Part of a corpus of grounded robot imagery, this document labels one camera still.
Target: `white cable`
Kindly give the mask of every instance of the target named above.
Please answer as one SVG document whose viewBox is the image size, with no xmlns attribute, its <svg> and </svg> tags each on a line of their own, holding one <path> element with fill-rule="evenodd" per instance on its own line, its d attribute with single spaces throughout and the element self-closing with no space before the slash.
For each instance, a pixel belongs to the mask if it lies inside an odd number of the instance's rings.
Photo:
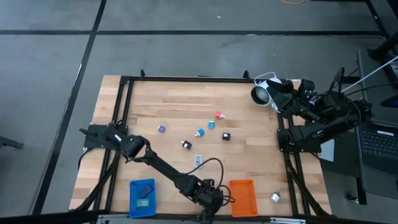
<svg viewBox="0 0 398 224">
<path fill-rule="evenodd" d="M 255 84 L 256 86 L 258 86 L 260 83 L 257 83 L 257 82 L 256 82 L 256 79 L 258 79 L 259 77 L 263 77 L 263 76 L 265 76 L 265 75 L 268 75 L 268 74 L 274 74 L 274 78 L 276 78 L 275 72 L 267 72 L 267 73 L 265 73 L 265 74 L 258 75 L 256 78 L 254 78 L 254 84 Z"/>
<path fill-rule="evenodd" d="M 341 92 L 344 92 L 346 90 L 349 90 L 351 87 L 355 86 L 356 84 L 360 83 L 361 81 L 365 80 L 367 77 L 375 74 L 377 71 L 379 71 L 380 69 L 384 68 L 385 66 L 387 66 L 388 64 L 390 64 L 391 62 L 395 61 L 396 59 L 398 59 L 398 56 L 396 56 L 395 58 L 393 58 L 391 61 L 385 63 L 384 65 L 382 65 L 381 67 L 379 67 L 378 69 L 376 69 L 375 71 L 371 72 L 369 75 L 366 75 L 365 77 L 363 77 L 362 79 L 360 79 L 358 82 L 350 85 L 349 87 L 345 88 L 344 90 L 342 90 Z"/>
</svg>

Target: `white camera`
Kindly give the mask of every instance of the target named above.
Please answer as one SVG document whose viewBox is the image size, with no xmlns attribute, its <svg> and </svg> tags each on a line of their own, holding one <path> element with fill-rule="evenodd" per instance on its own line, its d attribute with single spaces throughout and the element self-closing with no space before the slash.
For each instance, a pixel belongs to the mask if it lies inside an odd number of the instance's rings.
<svg viewBox="0 0 398 224">
<path fill-rule="evenodd" d="M 268 79 L 272 82 L 282 83 L 278 78 L 273 77 Z M 269 85 L 266 81 L 260 84 L 256 83 L 256 86 L 251 90 L 251 98 L 260 106 L 271 105 L 276 112 L 278 112 L 278 107 L 275 105 L 274 100 L 268 92 Z"/>
</svg>

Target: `small cube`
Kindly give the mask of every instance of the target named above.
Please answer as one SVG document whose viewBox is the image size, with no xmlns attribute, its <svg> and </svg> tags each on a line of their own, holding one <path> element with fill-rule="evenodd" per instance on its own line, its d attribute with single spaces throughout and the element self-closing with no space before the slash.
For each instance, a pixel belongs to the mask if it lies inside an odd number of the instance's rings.
<svg viewBox="0 0 398 224">
<path fill-rule="evenodd" d="M 279 195 L 278 193 L 274 192 L 274 193 L 271 195 L 271 199 L 272 199 L 275 203 L 278 203 L 278 201 L 279 201 L 279 199 L 280 199 L 280 195 Z"/>
<path fill-rule="evenodd" d="M 214 121 L 209 121 L 209 129 L 214 129 Z"/>
<path fill-rule="evenodd" d="M 231 134 L 230 133 L 223 133 L 223 140 L 229 141 L 231 139 Z"/>
<path fill-rule="evenodd" d="M 166 131 L 166 128 L 164 126 L 162 126 L 162 125 L 159 125 L 157 127 L 157 131 L 160 132 L 160 133 L 164 133 Z"/>
<path fill-rule="evenodd" d="M 192 144 L 188 141 L 181 141 L 182 143 L 182 147 L 184 147 L 185 149 L 190 149 L 192 147 Z"/>
</svg>

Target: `blue tray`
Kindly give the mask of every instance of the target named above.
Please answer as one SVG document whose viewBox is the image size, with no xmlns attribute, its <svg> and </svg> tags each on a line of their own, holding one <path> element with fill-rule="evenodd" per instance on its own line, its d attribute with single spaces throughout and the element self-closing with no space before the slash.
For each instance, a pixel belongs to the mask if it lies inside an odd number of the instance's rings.
<svg viewBox="0 0 398 224">
<path fill-rule="evenodd" d="M 152 187 L 152 192 L 141 198 L 140 191 L 147 185 Z M 140 207 L 137 203 L 149 203 L 146 207 Z M 156 214 L 155 179 L 133 180 L 130 182 L 130 215 L 129 218 L 149 217 Z"/>
</svg>

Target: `small cylinder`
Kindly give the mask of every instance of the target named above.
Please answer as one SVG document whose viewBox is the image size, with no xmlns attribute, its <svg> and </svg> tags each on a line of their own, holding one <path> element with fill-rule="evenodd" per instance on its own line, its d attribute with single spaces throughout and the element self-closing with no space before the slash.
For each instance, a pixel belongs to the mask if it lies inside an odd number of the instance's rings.
<svg viewBox="0 0 398 224">
<path fill-rule="evenodd" d="M 182 147 L 184 147 L 184 149 L 190 149 L 192 147 L 192 144 L 188 141 L 181 141 L 182 143 Z"/>
<path fill-rule="evenodd" d="M 202 128 L 199 129 L 195 135 L 195 137 L 202 137 L 205 134 L 205 130 L 203 130 Z"/>
<path fill-rule="evenodd" d="M 220 111 L 217 111 L 217 112 L 216 112 L 216 118 L 217 118 L 217 119 L 224 119 L 224 118 L 225 118 L 225 116 L 223 115 L 223 113 L 222 113 L 222 112 L 220 112 Z"/>
</svg>

